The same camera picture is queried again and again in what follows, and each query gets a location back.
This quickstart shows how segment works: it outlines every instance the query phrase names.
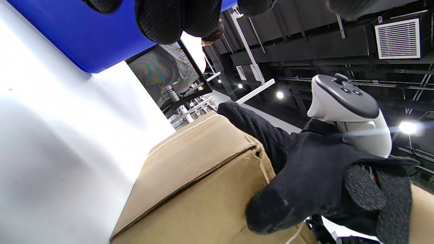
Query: white vr controller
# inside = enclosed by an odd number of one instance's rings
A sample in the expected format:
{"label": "white vr controller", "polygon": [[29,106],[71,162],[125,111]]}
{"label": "white vr controller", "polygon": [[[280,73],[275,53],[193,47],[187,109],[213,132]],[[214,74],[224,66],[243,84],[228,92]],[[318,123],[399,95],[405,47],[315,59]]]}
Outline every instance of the white vr controller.
{"label": "white vr controller", "polygon": [[377,101],[341,74],[312,78],[312,105],[307,115],[337,122],[343,140],[360,150],[383,158],[390,155],[390,130]]}

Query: box flap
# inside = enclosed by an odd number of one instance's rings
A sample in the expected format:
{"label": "box flap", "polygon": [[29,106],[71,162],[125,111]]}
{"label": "box flap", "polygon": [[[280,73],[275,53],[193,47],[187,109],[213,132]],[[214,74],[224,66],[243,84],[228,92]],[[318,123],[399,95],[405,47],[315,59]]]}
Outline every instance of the box flap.
{"label": "box flap", "polygon": [[246,150],[259,148],[256,139],[215,112],[195,120],[151,150],[112,237],[191,182]]}
{"label": "box flap", "polygon": [[154,209],[112,244],[316,244],[303,222],[269,235],[248,229],[245,209],[273,176],[267,156],[247,150]]}

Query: black mesh fabric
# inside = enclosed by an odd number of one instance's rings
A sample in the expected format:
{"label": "black mesh fabric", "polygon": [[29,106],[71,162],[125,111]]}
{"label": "black mesh fabric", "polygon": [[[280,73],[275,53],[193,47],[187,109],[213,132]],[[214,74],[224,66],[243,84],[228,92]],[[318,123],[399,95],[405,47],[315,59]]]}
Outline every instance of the black mesh fabric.
{"label": "black mesh fabric", "polygon": [[89,7],[100,13],[113,13],[121,5],[122,0],[82,0]]}
{"label": "black mesh fabric", "polygon": [[[100,13],[116,11],[122,0],[82,0]],[[269,11],[277,0],[238,0],[248,17]],[[325,0],[324,5],[346,20],[355,20],[380,0]],[[222,0],[135,0],[136,23],[140,31],[158,44],[172,44],[183,31],[206,37],[217,29]]]}
{"label": "black mesh fabric", "polygon": [[206,37],[217,29],[222,0],[189,0],[185,6],[184,30],[192,36]]}
{"label": "black mesh fabric", "polygon": [[377,236],[385,244],[408,243],[411,189],[405,169],[375,166],[378,186],[370,178],[363,178],[363,171],[361,167],[347,171],[342,202],[323,216],[357,232]]}
{"label": "black mesh fabric", "polygon": [[184,20],[179,0],[136,0],[137,26],[151,41],[172,44],[181,39]]}
{"label": "black mesh fabric", "polygon": [[238,0],[240,12],[248,17],[261,15],[274,6],[277,0]]}

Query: black ceiling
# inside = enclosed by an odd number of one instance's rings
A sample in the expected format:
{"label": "black ceiling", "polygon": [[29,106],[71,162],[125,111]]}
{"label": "black ceiling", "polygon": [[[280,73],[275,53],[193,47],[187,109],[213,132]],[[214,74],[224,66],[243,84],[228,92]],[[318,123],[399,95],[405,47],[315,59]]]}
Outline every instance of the black ceiling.
{"label": "black ceiling", "polygon": [[[427,126],[425,136],[413,142],[419,144],[422,151],[434,154],[432,42],[420,59],[379,59],[374,33],[379,16],[387,21],[394,16],[429,10],[424,14],[432,18],[433,7],[433,1],[428,0],[380,1],[357,21],[343,21],[344,39],[337,16],[327,10],[322,0],[279,0],[262,16],[239,18],[238,23],[265,80],[274,78],[276,81],[246,104],[302,128],[309,119],[306,112],[312,100],[311,78],[317,74],[342,73],[378,100],[392,131],[402,120],[423,122]],[[235,101],[258,87],[260,82],[251,71],[251,61],[229,12],[223,12],[222,18],[226,27],[224,38],[204,49],[215,70],[223,74],[219,77],[222,83],[217,79],[211,81],[213,89]],[[432,34],[432,26],[425,31]],[[235,66],[242,66],[247,80],[240,79]],[[244,84],[243,89],[237,87],[239,83]],[[277,99],[277,91],[287,95]],[[408,137],[395,136],[392,153],[408,155],[399,150],[407,146]],[[422,162],[424,167],[434,170],[430,160]]]}

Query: air vent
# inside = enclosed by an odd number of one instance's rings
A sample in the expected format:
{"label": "air vent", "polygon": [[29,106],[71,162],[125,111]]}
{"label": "air vent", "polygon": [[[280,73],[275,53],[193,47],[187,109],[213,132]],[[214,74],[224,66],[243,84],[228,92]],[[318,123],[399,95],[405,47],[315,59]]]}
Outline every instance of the air vent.
{"label": "air vent", "polygon": [[375,35],[380,59],[421,58],[419,19],[376,25]]}
{"label": "air vent", "polygon": [[237,71],[242,80],[247,80],[246,75],[244,74],[244,70],[241,66],[237,66]]}
{"label": "air vent", "polygon": [[255,65],[254,65],[254,64],[251,64],[251,65],[250,65],[250,68],[252,69],[252,72],[253,72],[253,75],[255,76],[255,79],[256,79],[257,81],[261,81],[261,78],[259,78],[259,74],[258,74],[258,71],[256,70]]}

